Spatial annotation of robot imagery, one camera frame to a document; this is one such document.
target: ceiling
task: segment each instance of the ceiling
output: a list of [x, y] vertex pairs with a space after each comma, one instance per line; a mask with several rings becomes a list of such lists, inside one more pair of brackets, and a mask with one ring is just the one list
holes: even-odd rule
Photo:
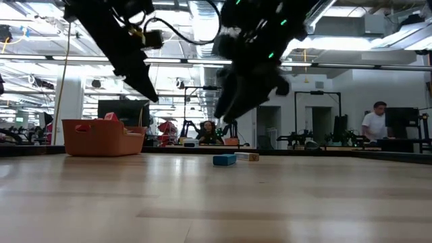
[[[220, 9], [223, 1], [215, 1]], [[365, 14], [384, 16], [399, 20], [397, 13], [424, 10], [425, 1], [404, 0], [404, 1], [369, 1], [369, 0], [339, 0], [328, 1], [323, 9], [322, 20], [326, 18], [360, 18]], [[189, 38], [198, 40], [212, 39], [217, 29], [217, 18], [204, 1], [178, 1], [179, 9], [174, 11], [173, 0], [154, 0], [158, 18], [170, 23]], [[29, 1], [6, 1], [0, 3], [0, 25], [11, 26], [13, 45], [6, 45], [4, 54], [20, 55], [65, 55], [68, 43], [68, 23], [63, 19], [63, 2], [50, 0], [29, 0]], [[217, 58], [211, 54], [213, 45], [195, 47], [184, 42], [174, 35], [170, 29], [163, 24], [151, 23], [150, 29], [161, 29], [165, 40], [164, 46], [159, 50], [146, 51], [149, 57], [164, 58]], [[101, 50], [95, 45], [87, 31], [79, 22], [72, 24], [70, 55], [78, 56], [103, 56]], [[336, 63], [386, 63], [386, 64], [409, 64], [415, 60], [412, 51], [347, 51], [332, 49], [316, 49], [311, 46], [297, 46], [286, 51], [284, 60], [292, 61], [320, 61]], [[131, 99], [143, 99], [136, 94], [136, 91], [124, 84], [121, 79], [115, 77], [110, 65], [80, 65], [82, 72], [88, 77], [86, 81], [86, 97], [84, 114], [93, 117], [96, 112], [95, 104], [98, 99], [118, 99], [118, 93], [130, 95]], [[50, 63], [28, 63], [0, 61], [0, 73], [6, 81], [5, 90], [21, 92], [21, 94], [5, 94], [0, 97], [0, 118], [1, 113], [8, 109], [26, 109], [29, 111], [53, 112], [54, 90], [38, 87], [32, 83], [34, 78], [39, 78], [56, 85], [57, 64]], [[179, 97], [183, 90], [176, 88], [176, 81], [181, 80], [187, 86], [216, 85], [215, 72], [220, 65], [190, 65], [188, 67], [152, 65], [150, 77], [153, 85], [159, 94], [163, 94], [160, 106], [153, 105], [153, 110], [158, 111], [160, 116], [182, 116], [184, 99]], [[287, 71], [287, 74], [301, 74], [304, 68], [294, 67]], [[327, 74], [332, 78], [336, 72], [333, 69], [309, 69], [308, 73]], [[100, 80], [101, 88], [93, 88], [92, 81]], [[32, 94], [31, 92], [45, 92], [45, 94]], [[203, 90], [194, 91], [188, 103], [188, 115], [191, 117], [202, 117], [203, 119], [213, 114], [213, 108], [218, 99], [218, 92]]]

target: wooden block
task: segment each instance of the wooden block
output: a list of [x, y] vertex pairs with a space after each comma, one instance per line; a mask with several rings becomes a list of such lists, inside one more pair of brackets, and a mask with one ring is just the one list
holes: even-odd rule
[[236, 163], [236, 155], [215, 155], [213, 164], [218, 166], [228, 166]]
[[244, 161], [259, 161], [259, 154], [256, 153], [234, 153], [237, 159]]

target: computer monitor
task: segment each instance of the computer monitor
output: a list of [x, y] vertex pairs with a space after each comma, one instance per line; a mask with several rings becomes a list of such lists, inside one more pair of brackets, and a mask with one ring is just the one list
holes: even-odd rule
[[392, 107], [385, 109], [385, 126], [393, 130], [396, 138], [407, 138], [406, 128], [419, 126], [419, 109]]
[[107, 113], [114, 112], [125, 126], [138, 126], [142, 109], [141, 126], [150, 125], [149, 101], [109, 100], [99, 101], [97, 115], [104, 118]]

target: person sitting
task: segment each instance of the person sitting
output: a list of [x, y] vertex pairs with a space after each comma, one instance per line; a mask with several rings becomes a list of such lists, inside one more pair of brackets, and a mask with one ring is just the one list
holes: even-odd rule
[[223, 140], [216, 134], [216, 125], [211, 121], [204, 122], [204, 129], [196, 137], [200, 144], [223, 144]]

